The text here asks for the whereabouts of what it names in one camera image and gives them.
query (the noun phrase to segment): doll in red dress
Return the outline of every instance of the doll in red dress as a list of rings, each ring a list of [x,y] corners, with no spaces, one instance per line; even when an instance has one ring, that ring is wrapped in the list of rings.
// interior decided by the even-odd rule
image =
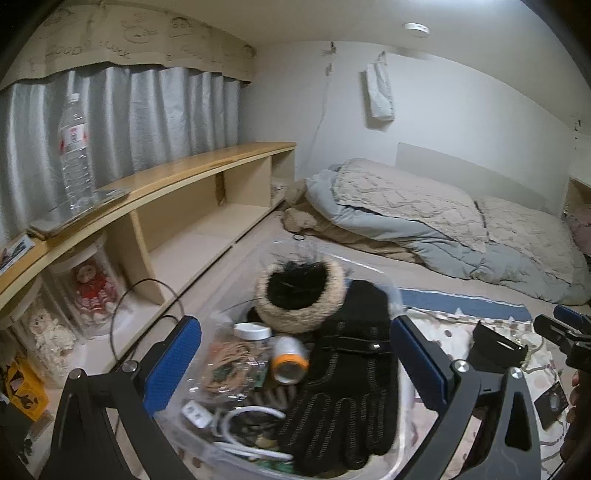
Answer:
[[[74,301],[85,323],[105,323],[111,317],[119,293],[112,278],[91,257],[72,269],[77,298]]]

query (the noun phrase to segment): clear plastic storage box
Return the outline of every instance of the clear plastic storage box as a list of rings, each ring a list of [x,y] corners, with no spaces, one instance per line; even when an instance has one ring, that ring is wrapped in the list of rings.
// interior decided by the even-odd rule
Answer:
[[[49,269],[77,326],[88,338],[107,335],[124,294],[105,251],[106,234],[89,238],[62,255]],[[124,322],[115,325],[115,330]]]
[[[166,410],[157,412],[155,418],[169,441],[183,449],[186,455],[201,460],[212,472],[215,480],[290,480],[306,478],[291,473],[260,467],[246,459],[225,452],[209,443],[196,433],[191,423],[183,417],[181,409],[195,399],[199,389],[199,378],[206,362],[210,343],[216,335],[220,320],[231,318],[246,321],[246,314],[254,304],[255,280],[263,270],[278,259],[301,259],[302,256],[320,254],[328,256],[343,267],[347,279],[367,280],[388,293],[389,310],[392,318],[402,313],[400,291],[380,270],[348,260],[331,252],[329,244],[320,244],[314,239],[303,241],[277,241],[263,245],[232,274],[199,311],[197,318],[202,327],[202,344],[189,365],[181,383],[170,400]],[[411,453],[412,424],[411,412],[414,404],[414,386],[402,364],[398,376],[398,430],[397,439],[391,450],[384,456],[373,456],[360,470],[351,470],[335,478],[339,480],[391,480],[405,465]]]
[[[49,387],[62,387],[70,370],[84,362],[84,342],[41,275],[2,309],[0,330],[22,346],[29,364]]]

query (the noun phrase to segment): beige quilt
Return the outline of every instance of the beige quilt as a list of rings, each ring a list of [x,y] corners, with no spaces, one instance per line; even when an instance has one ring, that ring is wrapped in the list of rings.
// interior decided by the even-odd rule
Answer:
[[[489,237],[516,249],[542,270],[568,283],[578,268],[587,268],[568,226],[548,213],[494,197],[478,200]]]
[[[477,252],[486,251],[480,212],[466,192],[452,185],[354,158],[339,169],[333,194],[339,205],[417,220]]]

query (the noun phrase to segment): white ceiling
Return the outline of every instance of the white ceiling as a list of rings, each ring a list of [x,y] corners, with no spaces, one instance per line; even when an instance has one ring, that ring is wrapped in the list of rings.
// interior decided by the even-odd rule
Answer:
[[[221,28],[255,47],[363,41],[420,50],[487,73],[569,127],[591,131],[591,90],[546,24],[521,0],[135,0]],[[414,38],[402,27],[431,29]]]

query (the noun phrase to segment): yellow box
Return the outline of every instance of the yellow box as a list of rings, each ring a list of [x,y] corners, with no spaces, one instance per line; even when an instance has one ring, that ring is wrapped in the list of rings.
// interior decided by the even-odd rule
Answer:
[[[37,421],[47,408],[49,399],[43,383],[35,375],[27,360],[17,356],[8,368],[6,392],[10,402],[32,421]]]

